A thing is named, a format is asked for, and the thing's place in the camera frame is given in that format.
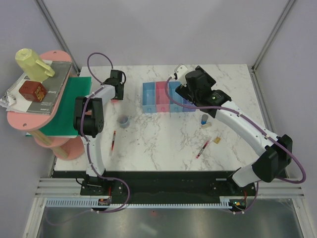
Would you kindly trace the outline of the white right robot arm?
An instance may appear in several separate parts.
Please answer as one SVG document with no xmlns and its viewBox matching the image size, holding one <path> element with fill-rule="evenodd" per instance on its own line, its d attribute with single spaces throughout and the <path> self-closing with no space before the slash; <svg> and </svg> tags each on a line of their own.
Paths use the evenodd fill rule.
<svg viewBox="0 0 317 238">
<path fill-rule="evenodd" d="M 190 71 L 181 64 L 175 69 L 173 78 L 181 83 L 176 93 L 234 130 L 259 156 L 231 175 L 226 186 L 230 194 L 238 195 L 245 186 L 260 180 L 271 182 L 291 163 L 288 152 L 292 150 L 292 139 L 288 135 L 280 137 L 255 122 L 246 121 L 230 96 L 222 90 L 212 89 L 216 81 L 200 66 Z"/>
</svg>

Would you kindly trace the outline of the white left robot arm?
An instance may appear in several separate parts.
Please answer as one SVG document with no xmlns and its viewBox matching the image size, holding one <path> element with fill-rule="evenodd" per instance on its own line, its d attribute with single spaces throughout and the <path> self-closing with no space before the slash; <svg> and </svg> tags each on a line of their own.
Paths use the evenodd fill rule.
<svg viewBox="0 0 317 238">
<path fill-rule="evenodd" d="M 123 100 L 125 82 L 125 73 L 112 69 L 110 77 L 96 91 L 75 99 L 73 127 L 81 136 L 88 160 L 86 174 L 90 177 L 101 177 L 106 171 L 101 150 L 104 105 L 111 100 Z"/>
</svg>

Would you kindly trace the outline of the blue glue stick grey cap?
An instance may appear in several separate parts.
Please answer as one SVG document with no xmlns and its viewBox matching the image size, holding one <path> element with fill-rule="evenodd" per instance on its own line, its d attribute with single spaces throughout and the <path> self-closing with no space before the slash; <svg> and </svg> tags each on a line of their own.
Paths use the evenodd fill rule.
<svg viewBox="0 0 317 238">
<path fill-rule="evenodd" d="M 201 117 L 201 125 L 204 125 L 207 123 L 209 116 L 207 114 L 202 115 Z"/>
</svg>

